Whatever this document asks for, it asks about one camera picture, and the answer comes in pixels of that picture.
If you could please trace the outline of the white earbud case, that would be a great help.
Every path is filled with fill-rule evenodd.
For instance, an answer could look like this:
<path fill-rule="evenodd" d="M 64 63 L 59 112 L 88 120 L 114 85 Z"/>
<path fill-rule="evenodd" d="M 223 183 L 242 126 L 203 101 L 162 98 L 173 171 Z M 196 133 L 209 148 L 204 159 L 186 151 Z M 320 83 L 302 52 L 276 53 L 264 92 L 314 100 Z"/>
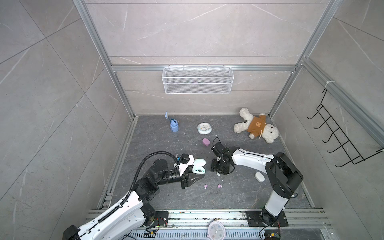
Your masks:
<path fill-rule="evenodd" d="M 259 183 L 262 183 L 265 181 L 265 177 L 261 172 L 255 173 L 255 178 Z"/>

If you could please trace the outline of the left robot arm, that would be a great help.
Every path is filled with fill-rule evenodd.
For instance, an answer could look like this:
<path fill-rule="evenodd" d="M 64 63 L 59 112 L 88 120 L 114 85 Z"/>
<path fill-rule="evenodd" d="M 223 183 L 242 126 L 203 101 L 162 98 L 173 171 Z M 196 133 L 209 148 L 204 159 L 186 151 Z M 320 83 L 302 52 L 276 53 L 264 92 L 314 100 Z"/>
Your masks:
<path fill-rule="evenodd" d="M 174 160 L 171 166 L 167 160 L 157 159 L 139 176 L 147 160 L 156 155 L 166 155 Z M 146 156 L 140 163 L 131 187 L 122 199 L 90 222 L 76 227 L 71 225 L 63 233 L 64 240 L 119 240 L 131 231 L 148 227 L 156 219 L 156 211 L 150 200 L 161 185 L 179 182 L 182 189 L 204 178 L 206 162 L 192 155 L 182 154 L 179 158 L 166 151 L 157 151 Z"/>

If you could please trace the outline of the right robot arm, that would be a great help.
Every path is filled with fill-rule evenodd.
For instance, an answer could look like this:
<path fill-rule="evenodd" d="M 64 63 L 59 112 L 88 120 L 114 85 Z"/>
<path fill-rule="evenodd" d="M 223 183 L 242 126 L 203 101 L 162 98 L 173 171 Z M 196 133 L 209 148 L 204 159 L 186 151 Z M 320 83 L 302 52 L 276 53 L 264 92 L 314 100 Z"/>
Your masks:
<path fill-rule="evenodd" d="M 211 171 L 221 175 L 231 174 L 236 166 L 245 166 L 267 175 L 272 193 L 262 209 L 261 219 L 267 224 L 274 223 L 288 201 L 294 197 L 304 177 L 294 163 L 284 154 L 262 155 L 239 147 L 225 147 L 221 141 L 213 142 Z"/>

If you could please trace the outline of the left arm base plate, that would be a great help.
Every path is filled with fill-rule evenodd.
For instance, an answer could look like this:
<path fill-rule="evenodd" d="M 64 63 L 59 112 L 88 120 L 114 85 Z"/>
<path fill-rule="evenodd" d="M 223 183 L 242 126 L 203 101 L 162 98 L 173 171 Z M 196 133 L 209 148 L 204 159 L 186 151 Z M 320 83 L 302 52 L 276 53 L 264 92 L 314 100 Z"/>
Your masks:
<path fill-rule="evenodd" d="M 153 217 L 149 217 L 148 219 L 145 219 L 143 227 L 147 227 L 147 228 L 149 226 L 154 226 L 155 228 L 157 228 L 158 226 L 167 227 L 168 220 L 169 220 L 168 211 L 156 211 Z"/>

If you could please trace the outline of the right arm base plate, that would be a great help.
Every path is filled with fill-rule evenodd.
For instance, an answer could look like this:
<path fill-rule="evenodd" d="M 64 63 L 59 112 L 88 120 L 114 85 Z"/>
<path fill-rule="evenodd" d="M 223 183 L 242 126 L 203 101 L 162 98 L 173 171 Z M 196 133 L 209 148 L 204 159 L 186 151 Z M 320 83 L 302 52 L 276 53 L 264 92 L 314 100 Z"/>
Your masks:
<path fill-rule="evenodd" d="M 269 212 L 246 211 L 245 219 L 249 227 L 288 227 L 288 221 L 285 213 L 282 211 L 278 216 L 272 216 Z"/>

